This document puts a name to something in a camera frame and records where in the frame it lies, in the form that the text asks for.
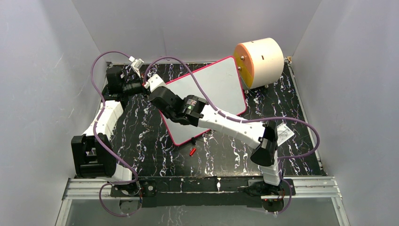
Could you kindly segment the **red marker cap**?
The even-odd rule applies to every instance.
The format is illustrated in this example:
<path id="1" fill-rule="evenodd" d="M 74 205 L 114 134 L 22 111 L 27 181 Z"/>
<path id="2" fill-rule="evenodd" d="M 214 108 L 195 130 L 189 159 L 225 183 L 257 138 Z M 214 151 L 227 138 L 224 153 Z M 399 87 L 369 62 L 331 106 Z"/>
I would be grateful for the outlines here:
<path id="1" fill-rule="evenodd" d="M 192 148 L 189 153 L 189 156 L 193 156 L 195 152 L 196 152 L 196 148 Z"/>

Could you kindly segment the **pink-framed whiteboard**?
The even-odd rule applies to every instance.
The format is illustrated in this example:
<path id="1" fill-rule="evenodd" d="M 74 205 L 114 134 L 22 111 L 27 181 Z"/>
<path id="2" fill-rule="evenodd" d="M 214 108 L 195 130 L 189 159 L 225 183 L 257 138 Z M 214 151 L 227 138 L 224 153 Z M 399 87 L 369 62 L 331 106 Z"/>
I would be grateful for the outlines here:
<path id="1" fill-rule="evenodd" d="M 206 95 L 218 108 L 235 115 L 240 115 L 246 111 L 245 95 L 234 57 L 228 56 L 206 65 L 193 71 L 193 74 Z M 163 78 L 167 87 L 180 98 L 188 95 L 204 97 L 188 72 L 179 77 L 161 73 L 159 75 Z M 189 142 L 191 138 L 207 132 L 204 128 L 174 123 L 170 119 L 166 119 L 165 116 L 162 116 L 162 119 L 173 144 L 176 146 Z"/>

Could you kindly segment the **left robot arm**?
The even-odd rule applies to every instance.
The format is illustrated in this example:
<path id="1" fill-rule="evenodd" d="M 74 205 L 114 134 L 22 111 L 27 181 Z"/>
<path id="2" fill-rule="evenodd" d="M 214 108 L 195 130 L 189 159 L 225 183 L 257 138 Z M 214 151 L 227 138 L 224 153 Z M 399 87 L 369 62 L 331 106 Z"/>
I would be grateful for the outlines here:
<path id="1" fill-rule="evenodd" d="M 107 84 L 102 95 L 105 103 L 82 135 L 71 140 L 76 175 L 80 178 L 102 178 L 123 195 L 136 196 L 141 184 L 132 171 L 121 164 L 110 152 L 110 138 L 129 97 L 142 92 L 141 80 L 134 71 L 121 66 L 106 70 Z"/>

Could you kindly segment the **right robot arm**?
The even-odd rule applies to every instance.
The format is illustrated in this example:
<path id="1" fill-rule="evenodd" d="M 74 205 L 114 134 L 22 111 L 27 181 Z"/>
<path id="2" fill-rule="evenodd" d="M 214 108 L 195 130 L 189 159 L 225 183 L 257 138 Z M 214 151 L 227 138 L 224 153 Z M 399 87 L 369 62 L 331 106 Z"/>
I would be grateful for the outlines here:
<path id="1" fill-rule="evenodd" d="M 259 166 L 263 181 L 245 187 L 243 192 L 251 196 L 284 197 L 286 192 L 278 161 L 276 122 L 247 122 L 244 118 L 213 109 L 198 96 L 180 98 L 165 86 L 151 88 L 149 101 L 173 123 L 215 130 L 247 144 L 252 148 L 250 160 Z"/>

